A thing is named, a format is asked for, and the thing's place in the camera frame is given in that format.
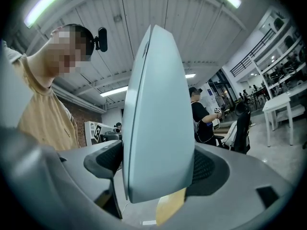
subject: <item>floor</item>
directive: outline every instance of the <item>floor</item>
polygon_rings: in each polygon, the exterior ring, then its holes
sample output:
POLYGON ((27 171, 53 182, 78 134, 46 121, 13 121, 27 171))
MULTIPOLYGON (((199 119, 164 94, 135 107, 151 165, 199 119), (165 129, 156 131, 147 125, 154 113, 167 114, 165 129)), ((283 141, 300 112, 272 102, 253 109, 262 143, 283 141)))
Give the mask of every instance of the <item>floor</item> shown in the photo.
MULTIPOLYGON (((294 119, 294 144, 289 145, 289 128, 287 121, 271 131, 271 146, 267 147, 267 134, 264 115, 253 115, 252 122, 256 125, 250 128, 249 140, 251 149, 249 156, 256 157, 267 163, 272 169, 293 185, 296 185, 307 162, 307 149, 302 144, 307 141, 307 121, 303 118, 294 119)), ((125 199, 122 172, 119 170, 115 177, 115 191, 123 221, 140 229, 152 229, 155 225, 143 226, 144 221, 155 220, 155 211, 159 199, 132 204, 125 199)))

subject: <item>white ceiling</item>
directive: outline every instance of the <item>white ceiling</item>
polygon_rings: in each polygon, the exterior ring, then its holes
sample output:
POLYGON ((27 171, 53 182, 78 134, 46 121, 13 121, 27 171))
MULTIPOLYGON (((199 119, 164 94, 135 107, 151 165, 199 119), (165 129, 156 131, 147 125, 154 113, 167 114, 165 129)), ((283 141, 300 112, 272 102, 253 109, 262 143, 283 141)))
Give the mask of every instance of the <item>white ceiling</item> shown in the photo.
POLYGON ((242 0, 238 9, 224 0, 57 0, 34 27, 19 23, 9 33, 15 48, 31 55, 58 26, 82 24, 93 35, 105 27, 108 51, 94 50, 91 62, 55 83, 97 106, 107 101, 110 108, 123 105, 126 93, 107 98, 99 94, 128 85, 134 57, 150 24, 173 34, 186 73, 196 73, 188 85, 201 85, 242 45, 269 5, 269 0, 242 0))

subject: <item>man in black shirt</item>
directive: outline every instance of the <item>man in black shirt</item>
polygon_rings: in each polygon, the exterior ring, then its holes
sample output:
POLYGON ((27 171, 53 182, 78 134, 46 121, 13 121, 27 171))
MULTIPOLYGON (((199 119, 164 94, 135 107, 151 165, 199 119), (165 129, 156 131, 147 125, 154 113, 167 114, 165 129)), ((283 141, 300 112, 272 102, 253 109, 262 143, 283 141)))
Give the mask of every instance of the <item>man in black shirt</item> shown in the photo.
POLYGON ((216 140, 213 137, 213 123, 216 118, 221 118, 221 113, 209 114, 207 110, 198 101, 201 97, 200 90, 195 87, 189 88, 193 119, 197 123, 197 128, 194 130, 194 137, 197 142, 216 146, 216 140))

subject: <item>yellow shirt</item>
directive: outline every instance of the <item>yellow shirt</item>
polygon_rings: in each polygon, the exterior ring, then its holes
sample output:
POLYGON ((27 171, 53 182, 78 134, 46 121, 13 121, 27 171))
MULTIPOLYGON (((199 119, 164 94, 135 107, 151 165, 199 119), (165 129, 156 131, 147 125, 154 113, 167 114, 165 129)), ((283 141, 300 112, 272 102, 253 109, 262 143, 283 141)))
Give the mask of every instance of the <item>yellow shirt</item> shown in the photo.
POLYGON ((43 87, 31 73, 26 55, 13 62, 14 68, 34 92, 26 107, 18 128, 34 136, 39 143, 55 150, 69 150, 79 147, 77 125, 69 117, 64 104, 51 88, 43 87))

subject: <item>cable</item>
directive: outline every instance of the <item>cable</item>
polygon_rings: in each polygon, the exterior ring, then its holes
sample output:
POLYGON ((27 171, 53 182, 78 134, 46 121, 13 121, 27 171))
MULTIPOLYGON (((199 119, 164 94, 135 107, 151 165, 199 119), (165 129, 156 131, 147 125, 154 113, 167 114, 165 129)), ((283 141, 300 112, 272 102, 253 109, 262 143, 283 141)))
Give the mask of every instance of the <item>cable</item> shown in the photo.
POLYGON ((124 214, 124 211, 125 211, 125 209, 126 209, 126 206, 127 206, 129 203, 130 203, 130 202, 126 203, 126 205, 125 205, 125 207, 124 207, 124 210, 123 210, 123 212, 122 212, 121 214, 124 214))

